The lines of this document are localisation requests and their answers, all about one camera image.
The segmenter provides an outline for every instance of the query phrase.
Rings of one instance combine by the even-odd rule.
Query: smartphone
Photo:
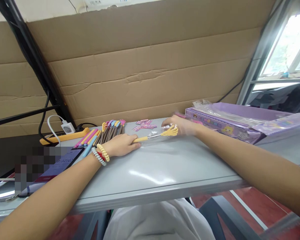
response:
[[[73,148],[66,155],[60,158],[55,164],[53,164],[47,171],[45,171],[37,180],[31,183],[25,190],[23,190],[18,196],[28,197],[51,179],[62,173],[77,160],[84,148]]]

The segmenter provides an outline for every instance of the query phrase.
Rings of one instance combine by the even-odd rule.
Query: plug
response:
[[[67,121],[62,121],[62,123],[61,127],[66,134],[75,133],[76,130],[74,130],[72,123],[68,123]]]

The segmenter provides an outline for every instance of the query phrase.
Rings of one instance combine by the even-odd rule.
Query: white bracelet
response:
[[[99,162],[105,167],[107,165],[107,163],[102,159],[102,157],[99,156],[97,150],[95,147],[92,148],[92,153],[93,155],[96,156],[96,158],[99,160]]]

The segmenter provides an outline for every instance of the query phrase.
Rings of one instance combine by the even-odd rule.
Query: power strip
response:
[[[71,140],[71,139],[76,139],[76,138],[80,138],[80,137],[84,137],[85,135],[88,134],[88,132],[90,132],[89,128],[84,128],[83,131],[81,132],[76,132],[76,133],[70,133],[70,134],[66,134],[66,135],[61,135],[58,136],[60,141],[67,141],[67,140]],[[56,137],[50,137],[52,134],[45,136],[45,138],[47,138],[49,141],[56,143],[58,142],[58,139]],[[44,140],[43,138],[40,139],[40,143],[42,145],[48,145],[49,143]]]

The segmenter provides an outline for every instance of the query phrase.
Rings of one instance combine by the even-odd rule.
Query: bracelet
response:
[[[104,158],[104,156],[102,156],[102,153],[101,153],[101,152],[98,152],[98,151],[97,151],[97,153],[99,154],[99,156],[102,158],[103,161],[106,161],[106,159]]]
[[[99,160],[99,162],[100,162],[104,167],[107,165],[107,163],[103,160],[103,158],[100,157],[100,155],[99,155],[99,153],[97,152],[97,150],[96,150],[95,147],[92,148],[92,153],[93,153],[93,155],[96,156],[96,158]]]
[[[110,158],[109,158],[109,155],[107,154],[106,150],[104,150],[104,148],[99,143],[97,144],[97,147],[101,150],[101,152],[104,155],[104,157],[106,158],[107,162],[109,162]]]

